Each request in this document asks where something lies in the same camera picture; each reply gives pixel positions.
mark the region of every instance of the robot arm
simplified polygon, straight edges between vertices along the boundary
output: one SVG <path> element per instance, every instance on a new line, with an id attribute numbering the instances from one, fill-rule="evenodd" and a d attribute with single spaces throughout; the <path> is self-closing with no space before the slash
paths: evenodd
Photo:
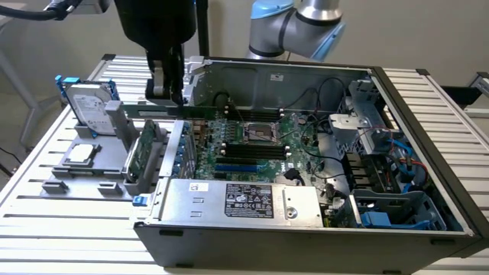
<path id="1" fill-rule="evenodd" d="M 126 37 L 146 50 L 146 99 L 183 104 L 183 49 L 195 32 L 193 0 L 114 0 Z"/>
<path id="2" fill-rule="evenodd" d="M 247 58 L 285 59 L 285 51 L 322 62 L 334 48 L 345 24 L 339 0 L 255 0 Z"/>

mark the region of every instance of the blue tab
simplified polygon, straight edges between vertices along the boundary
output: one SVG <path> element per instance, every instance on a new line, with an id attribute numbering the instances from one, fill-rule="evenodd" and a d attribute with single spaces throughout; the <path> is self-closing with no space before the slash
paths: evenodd
<path id="1" fill-rule="evenodd" d="M 78 77 L 66 77 L 62 82 L 69 83 L 69 84 L 75 84 L 75 83 L 79 82 L 79 78 Z"/>
<path id="2" fill-rule="evenodd" d="M 365 227 L 390 228 L 390 220 L 385 212 L 365 212 L 361 216 L 361 223 Z"/>
<path id="3" fill-rule="evenodd" d="M 142 197 L 142 196 L 135 196 L 133 199 L 131 199 L 131 206 L 146 206 L 146 201 L 147 201 L 147 198 L 146 197 Z"/>

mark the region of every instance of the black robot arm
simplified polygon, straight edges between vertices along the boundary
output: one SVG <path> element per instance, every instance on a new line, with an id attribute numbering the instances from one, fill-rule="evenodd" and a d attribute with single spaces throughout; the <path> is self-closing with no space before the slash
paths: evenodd
<path id="1" fill-rule="evenodd" d="M 193 0 L 114 0 L 123 33 L 146 50 L 146 99 L 183 104 L 183 48 L 195 32 Z"/>

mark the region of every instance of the gray plastic part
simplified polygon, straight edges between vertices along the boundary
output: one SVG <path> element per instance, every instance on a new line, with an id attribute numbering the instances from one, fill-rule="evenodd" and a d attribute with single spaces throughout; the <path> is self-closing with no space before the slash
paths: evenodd
<path id="1" fill-rule="evenodd" d="M 62 180 L 46 180 L 42 183 L 42 189 L 49 194 L 63 194 L 66 193 L 67 185 Z"/>
<path id="2" fill-rule="evenodd" d="M 77 132 L 77 135 L 79 138 L 82 139 L 93 139 L 93 136 L 91 136 L 91 130 L 89 129 L 87 126 L 81 126 L 81 125 L 75 125 L 74 126 L 74 130 Z"/>
<path id="3" fill-rule="evenodd" d="M 153 142 L 151 153 L 149 154 L 146 169 L 143 170 L 142 177 L 139 177 L 134 183 L 123 180 L 123 187 L 129 195 L 138 195 L 146 193 L 151 185 L 154 170 L 159 159 L 159 153 L 162 151 L 162 142 Z"/>
<path id="4" fill-rule="evenodd" d="M 73 147 L 78 144 L 93 145 L 98 152 L 93 155 L 90 165 L 83 166 L 79 163 L 74 165 L 66 162 Z M 53 167 L 53 175 L 58 178 L 74 176 L 105 176 L 109 179 L 122 179 L 121 170 L 127 156 L 123 150 L 122 142 L 114 136 L 95 136 L 94 139 L 82 139 L 77 137 L 67 152 L 65 153 L 59 165 Z"/>
<path id="5" fill-rule="evenodd" d="M 115 136 L 122 141 L 125 150 L 129 151 L 130 145 L 138 137 L 138 131 L 135 130 L 131 120 L 127 120 L 125 117 L 122 102 L 110 100 L 105 105 L 105 112 L 110 117 Z"/>
<path id="6" fill-rule="evenodd" d="M 117 182 L 101 182 L 98 184 L 98 191 L 102 195 L 121 195 L 122 189 L 118 186 Z"/>

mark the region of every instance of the hard drive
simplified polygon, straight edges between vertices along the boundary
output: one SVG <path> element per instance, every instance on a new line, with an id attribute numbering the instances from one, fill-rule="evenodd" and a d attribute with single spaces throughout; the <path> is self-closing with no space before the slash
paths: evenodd
<path id="1" fill-rule="evenodd" d="M 89 81 L 78 77 L 55 77 L 55 85 L 66 98 L 81 126 L 87 126 L 93 136 L 114 135 L 105 105 L 118 100 L 115 83 L 111 80 Z"/>

